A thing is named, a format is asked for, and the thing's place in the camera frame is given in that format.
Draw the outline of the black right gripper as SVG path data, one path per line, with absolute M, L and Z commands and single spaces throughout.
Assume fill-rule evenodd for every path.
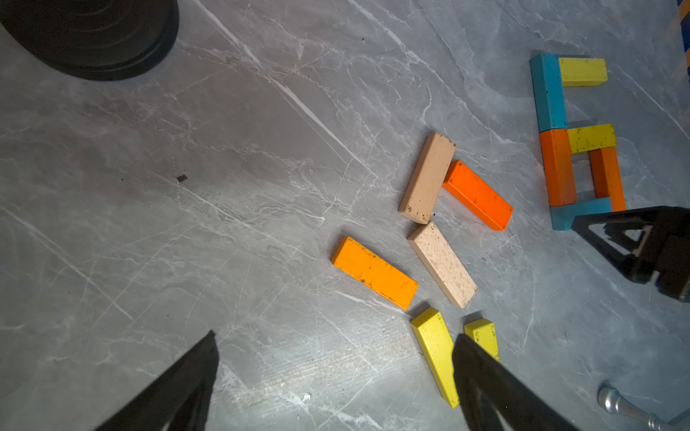
M 654 272 L 664 296 L 689 301 L 689 209 L 653 207 L 579 215 L 572 229 L 622 275 L 646 284 Z

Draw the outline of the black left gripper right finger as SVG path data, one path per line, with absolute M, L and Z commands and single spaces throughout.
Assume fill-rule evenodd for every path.
M 470 430 L 574 430 L 576 427 L 522 384 L 465 334 L 452 352 L 460 406 Z

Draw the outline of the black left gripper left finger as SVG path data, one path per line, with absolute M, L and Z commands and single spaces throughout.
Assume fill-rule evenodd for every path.
M 203 430 L 217 377 L 212 330 L 99 430 Z

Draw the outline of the orange block bottom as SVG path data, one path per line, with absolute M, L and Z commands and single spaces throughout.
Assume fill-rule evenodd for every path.
M 589 161 L 596 197 L 609 198 L 614 212 L 627 210 L 616 147 L 590 151 Z

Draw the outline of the long orange block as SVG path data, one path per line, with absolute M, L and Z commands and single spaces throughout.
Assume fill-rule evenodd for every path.
M 450 164 L 443 188 L 492 230 L 506 230 L 512 206 L 462 161 Z

